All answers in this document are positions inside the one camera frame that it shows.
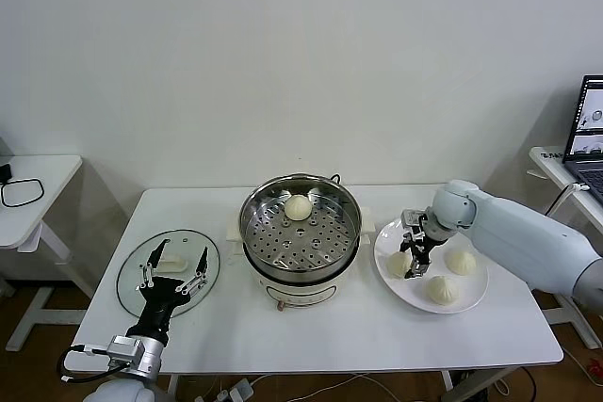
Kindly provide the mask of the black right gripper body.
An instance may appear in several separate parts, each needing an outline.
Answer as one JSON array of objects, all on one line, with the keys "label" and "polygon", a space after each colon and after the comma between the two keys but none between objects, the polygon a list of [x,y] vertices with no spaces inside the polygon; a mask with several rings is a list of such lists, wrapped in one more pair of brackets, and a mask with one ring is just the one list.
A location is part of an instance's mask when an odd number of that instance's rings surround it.
[{"label": "black right gripper body", "polygon": [[414,265],[429,265],[431,263],[431,241],[426,235],[415,235],[411,240],[411,253]]}]

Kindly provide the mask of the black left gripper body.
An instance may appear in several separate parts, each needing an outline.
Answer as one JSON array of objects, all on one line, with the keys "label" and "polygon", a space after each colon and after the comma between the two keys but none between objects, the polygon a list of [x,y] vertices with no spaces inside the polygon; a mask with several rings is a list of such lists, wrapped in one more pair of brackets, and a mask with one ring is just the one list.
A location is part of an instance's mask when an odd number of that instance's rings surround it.
[{"label": "black left gripper body", "polygon": [[177,288],[184,281],[167,277],[154,279],[152,287],[140,290],[145,306],[136,325],[130,327],[127,337],[147,337],[158,342],[168,342],[169,325],[173,311],[188,304],[188,294],[183,295]]}]

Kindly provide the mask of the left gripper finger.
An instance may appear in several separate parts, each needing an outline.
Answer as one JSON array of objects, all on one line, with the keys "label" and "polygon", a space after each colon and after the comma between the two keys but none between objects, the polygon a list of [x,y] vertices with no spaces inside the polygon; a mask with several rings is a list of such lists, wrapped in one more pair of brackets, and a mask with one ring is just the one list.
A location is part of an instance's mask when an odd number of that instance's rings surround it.
[{"label": "left gripper finger", "polygon": [[141,283],[138,286],[139,290],[151,289],[154,287],[154,274],[159,264],[164,248],[169,243],[168,239],[163,239],[159,245],[151,252],[147,262],[139,265]]},{"label": "left gripper finger", "polygon": [[177,293],[182,296],[194,297],[203,288],[206,284],[207,255],[208,247],[205,247],[196,266],[194,277],[188,282],[179,285],[176,288]]}]

